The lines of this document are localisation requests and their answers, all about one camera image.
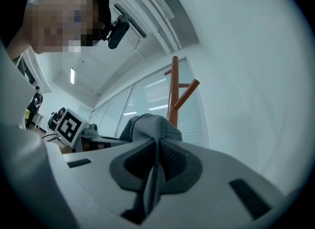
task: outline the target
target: fluorescent light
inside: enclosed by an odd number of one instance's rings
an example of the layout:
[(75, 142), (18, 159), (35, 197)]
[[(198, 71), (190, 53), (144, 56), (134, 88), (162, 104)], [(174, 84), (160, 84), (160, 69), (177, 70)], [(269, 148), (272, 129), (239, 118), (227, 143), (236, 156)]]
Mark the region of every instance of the fluorescent light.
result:
[(160, 105), (160, 106), (157, 106), (157, 107), (149, 108), (148, 110), (149, 111), (154, 111), (154, 110), (158, 110), (158, 109), (162, 109), (162, 108), (168, 108), (168, 105)]
[(132, 115), (132, 114), (137, 114), (137, 112), (124, 113), (124, 115)]
[(71, 68), (71, 77), (70, 77), (70, 81), (72, 84), (74, 84), (74, 74), (75, 74), (75, 70)]
[(152, 83), (152, 84), (150, 84), (150, 85), (145, 86), (144, 88), (147, 88), (147, 87), (149, 87), (149, 86), (155, 85), (155, 84), (160, 83), (160, 82), (165, 81), (165, 80), (166, 80), (166, 78), (161, 79), (161, 80), (159, 80), (159, 81), (157, 81), (157, 82), (155, 82), (155, 83)]

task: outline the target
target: cable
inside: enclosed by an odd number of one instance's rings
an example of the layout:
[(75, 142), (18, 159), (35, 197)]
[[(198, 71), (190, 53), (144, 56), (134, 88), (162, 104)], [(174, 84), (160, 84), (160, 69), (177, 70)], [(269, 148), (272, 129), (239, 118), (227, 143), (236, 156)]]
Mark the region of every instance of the cable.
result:
[(45, 137), (51, 136), (51, 135), (56, 135), (56, 134), (57, 134), (57, 133), (52, 133), (52, 134), (45, 135), (45, 136), (42, 137), (42, 139), (45, 138)]
[(60, 140), (60, 142), (61, 142), (64, 146), (66, 146), (66, 145), (63, 143), (63, 141), (62, 141), (62, 140)]
[(57, 137), (56, 137), (56, 138), (50, 139), (50, 140), (48, 140), (48, 141), (56, 140), (56, 139), (58, 139), (59, 137), (60, 137), (60, 136), (59, 136), (59, 135), (57, 135)]

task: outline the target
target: desk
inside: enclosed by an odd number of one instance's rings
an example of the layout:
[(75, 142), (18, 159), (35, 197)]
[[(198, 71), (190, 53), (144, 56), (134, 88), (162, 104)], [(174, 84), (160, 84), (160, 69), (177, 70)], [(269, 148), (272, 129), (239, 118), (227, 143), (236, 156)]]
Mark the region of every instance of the desk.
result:
[(32, 121), (35, 122), (34, 129), (36, 129), (36, 126), (38, 126), (38, 127), (40, 126), (43, 117), (44, 117), (44, 115), (42, 115), (40, 113), (36, 113), (36, 115), (32, 119)]

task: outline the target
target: black slot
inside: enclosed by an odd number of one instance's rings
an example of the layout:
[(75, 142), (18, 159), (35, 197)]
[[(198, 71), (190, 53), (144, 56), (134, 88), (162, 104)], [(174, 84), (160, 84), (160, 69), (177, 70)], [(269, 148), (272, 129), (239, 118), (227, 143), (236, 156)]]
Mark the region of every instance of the black slot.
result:
[(251, 216), (256, 220), (271, 210), (271, 207), (242, 179), (229, 182)]
[(82, 159), (82, 160), (78, 160), (78, 161), (74, 161), (74, 162), (69, 162), (67, 163), (69, 168), (74, 168), (74, 167), (78, 167), (78, 166), (82, 166), (85, 164), (89, 164), (91, 163), (91, 161), (89, 159)]

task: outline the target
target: person in background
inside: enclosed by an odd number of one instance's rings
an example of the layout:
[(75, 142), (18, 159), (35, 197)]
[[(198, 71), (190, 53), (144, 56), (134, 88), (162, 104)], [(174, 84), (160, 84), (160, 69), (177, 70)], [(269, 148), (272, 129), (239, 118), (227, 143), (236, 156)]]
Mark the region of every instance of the person in background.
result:
[(93, 46), (110, 30), (108, 4), (109, 0), (16, 0), (14, 9), (10, 4), (3, 13), (2, 42), (12, 60), (29, 47), (40, 54)]
[(30, 128), (33, 117), (35, 116), (36, 113), (38, 113), (40, 106), (43, 104), (43, 95), (40, 93), (40, 87), (37, 85), (35, 89), (36, 89), (36, 93), (32, 101), (28, 105), (28, 110), (30, 111), (30, 115), (29, 115), (28, 121), (25, 124), (26, 129)]
[[(55, 128), (59, 122), (59, 120), (61, 119), (61, 117), (63, 116), (63, 114), (65, 113), (65, 108), (61, 108), (58, 113), (54, 113), (54, 115), (50, 118), (49, 120), (49, 124), (48, 124), (48, 130), (46, 132), (46, 135), (49, 135), (49, 134), (56, 134), (55, 132)], [(50, 136), (47, 136), (45, 138), (43, 138), (43, 141), (49, 141), (53, 138), (56, 138), (57, 137), (57, 134), (56, 135), (50, 135)]]

